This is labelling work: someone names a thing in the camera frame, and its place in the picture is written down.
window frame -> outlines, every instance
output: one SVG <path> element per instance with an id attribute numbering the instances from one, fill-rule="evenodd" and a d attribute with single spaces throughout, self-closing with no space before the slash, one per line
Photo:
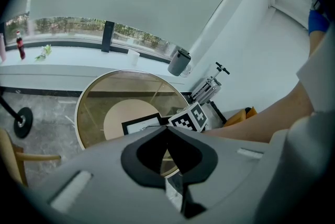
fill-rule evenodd
<path id="1" fill-rule="evenodd" d="M 128 50 L 133 50 L 140 53 L 140 57 L 151 59 L 155 61 L 164 62 L 170 64 L 172 57 L 167 57 L 164 55 L 160 55 L 154 52 L 148 52 L 146 50 L 142 50 L 139 48 L 128 46 L 125 44 L 118 44 L 113 42 L 113 32 L 115 29 L 116 23 L 112 21 L 106 21 L 103 31 L 103 37 L 101 41 L 97 40 L 88 40 L 80 37 L 72 38 L 72 37 L 50 37 L 50 38 L 43 38 L 43 39 L 36 39 L 36 40 L 28 40 L 24 42 L 26 48 L 33 48 L 33 47 L 41 47 L 45 46 L 46 43 L 51 43 L 53 47 L 82 47 L 82 48 L 92 48 L 92 49 L 100 49 L 102 52 L 118 52 L 127 54 Z M 5 42 L 5 50 L 15 50 L 17 49 L 15 43 L 6 43 L 6 23 L 3 22 L 0 25 L 0 30 L 2 30 L 4 34 L 4 42 Z"/>

person's arm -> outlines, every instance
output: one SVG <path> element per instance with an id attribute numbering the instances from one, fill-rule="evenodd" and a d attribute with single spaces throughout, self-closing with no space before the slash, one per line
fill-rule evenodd
<path id="1" fill-rule="evenodd" d="M 318 30 L 310 33 L 310 56 L 324 35 L 323 31 Z M 290 128 L 297 119 L 308 116 L 312 112 L 313 107 L 308 95 L 299 82 L 287 96 L 259 114 L 238 124 L 208 130 L 204 133 L 231 139 L 269 142 L 274 132 Z"/>

black handle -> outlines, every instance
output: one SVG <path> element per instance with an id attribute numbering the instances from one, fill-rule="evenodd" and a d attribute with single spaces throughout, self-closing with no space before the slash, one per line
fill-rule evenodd
<path id="1" fill-rule="evenodd" d="M 229 71 L 227 71 L 227 69 L 226 68 L 223 68 L 222 69 L 225 73 L 227 73 L 228 75 L 230 74 L 230 72 Z"/>
<path id="2" fill-rule="evenodd" d="M 4 107 L 4 109 L 18 122 L 22 122 L 23 119 L 21 116 L 19 116 L 9 105 L 5 100 L 0 96 L 0 104 Z"/>
<path id="3" fill-rule="evenodd" d="M 219 62 L 215 62 L 215 64 L 217 64 L 219 67 L 216 68 L 218 71 L 224 71 L 225 73 L 227 73 L 228 75 L 230 74 L 229 71 L 227 71 L 226 68 L 223 68 L 223 66 L 219 63 Z"/>

trees outside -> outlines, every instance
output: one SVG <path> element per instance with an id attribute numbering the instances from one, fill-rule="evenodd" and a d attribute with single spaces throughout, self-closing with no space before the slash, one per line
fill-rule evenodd
<path id="1" fill-rule="evenodd" d="M 6 22 L 6 39 L 14 42 L 16 31 L 20 30 L 24 36 L 28 34 L 29 15 L 24 14 Z M 50 33 L 79 33 L 83 35 L 101 36 L 104 32 L 105 20 L 82 17 L 53 17 L 42 18 L 32 22 L 34 34 Z M 145 31 L 122 24 L 115 24 L 113 39 L 127 41 L 134 38 L 134 43 L 154 49 L 157 53 L 165 54 L 170 43 Z"/>
<path id="2" fill-rule="evenodd" d="M 6 22 L 6 40 L 16 39 L 16 31 L 19 30 L 24 36 L 28 33 L 28 14 L 17 16 Z"/>
<path id="3" fill-rule="evenodd" d="M 147 33 L 142 30 L 128 27 L 122 24 L 115 24 L 114 39 L 125 40 L 124 36 L 140 40 L 140 45 L 155 49 L 162 54 L 165 53 L 167 46 L 170 44 L 155 35 Z"/>
<path id="4" fill-rule="evenodd" d="M 35 24 L 36 30 L 40 33 L 48 33 L 50 31 L 51 22 L 47 18 L 37 19 Z"/>

black stand base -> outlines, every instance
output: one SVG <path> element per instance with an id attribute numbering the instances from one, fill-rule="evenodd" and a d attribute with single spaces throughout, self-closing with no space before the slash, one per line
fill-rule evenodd
<path id="1" fill-rule="evenodd" d="M 19 110 L 17 114 L 23 119 L 23 121 L 19 122 L 14 120 L 14 132 L 17 137 L 25 138 L 31 130 L 33 119 L 32 111 L 30 108 L 25 107 Z"/>

